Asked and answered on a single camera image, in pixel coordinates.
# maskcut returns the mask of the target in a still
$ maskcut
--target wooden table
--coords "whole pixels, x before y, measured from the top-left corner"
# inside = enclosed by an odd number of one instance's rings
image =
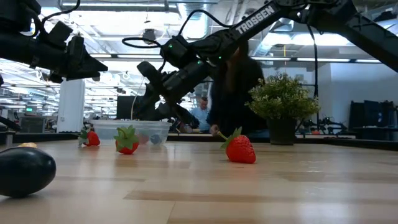
[[[255,144],[248,165],[228,162],[217,142],[140,146],[133,156],[111,142],[38,145],[57,177],[29,198],[0,196],[1,224],[398,223],[396,152]]]

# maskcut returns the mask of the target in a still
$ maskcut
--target eggplant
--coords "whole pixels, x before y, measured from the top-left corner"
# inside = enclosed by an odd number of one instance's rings
[[[21,198],[36,193],[53,181],[54,158],[33,147],[14,147],[0,152],[0,195]]]

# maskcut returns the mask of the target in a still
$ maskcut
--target pillar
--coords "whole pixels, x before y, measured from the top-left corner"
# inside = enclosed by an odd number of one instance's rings
[[[58,106],[57,132],[80,132],[85,109],[85,81],[63,81]]]

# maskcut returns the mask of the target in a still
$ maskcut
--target plant pot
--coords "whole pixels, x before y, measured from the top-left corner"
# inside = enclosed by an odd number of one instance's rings
[[[291,146],[295,142],[295,119],[267,119],[271,144]]]

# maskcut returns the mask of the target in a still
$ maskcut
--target clear plastic bin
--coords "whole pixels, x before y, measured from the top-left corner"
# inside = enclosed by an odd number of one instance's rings
[[[115,120],[91,120],[95,132],[100,140],[111,140],[113,136],[118,135],[117,128],[128,127],[132,125],[136,129],[136,135],[140,144],[164,144],[169,135],[169,129],[172,125],[161,121],[115,121]]]

